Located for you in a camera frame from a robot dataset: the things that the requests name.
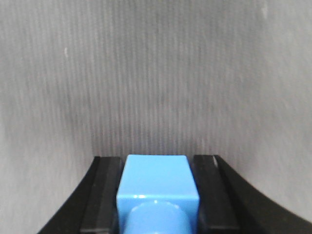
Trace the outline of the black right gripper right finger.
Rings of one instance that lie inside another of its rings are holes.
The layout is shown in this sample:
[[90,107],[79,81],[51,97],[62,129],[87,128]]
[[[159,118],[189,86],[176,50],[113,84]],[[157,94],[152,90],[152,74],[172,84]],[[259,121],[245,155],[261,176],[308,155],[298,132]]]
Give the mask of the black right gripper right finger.
[[312,224],[280,206],[218,155],[195,155],[199,234],[310,234]]

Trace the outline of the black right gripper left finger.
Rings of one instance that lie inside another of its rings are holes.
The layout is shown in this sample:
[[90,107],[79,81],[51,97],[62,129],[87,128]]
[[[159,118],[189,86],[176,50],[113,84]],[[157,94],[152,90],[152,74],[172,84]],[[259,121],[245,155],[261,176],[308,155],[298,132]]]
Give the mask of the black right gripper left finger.
[[41,234],[117,234],[117,189],[123,170],[119,157],[94,157],[87,173]]

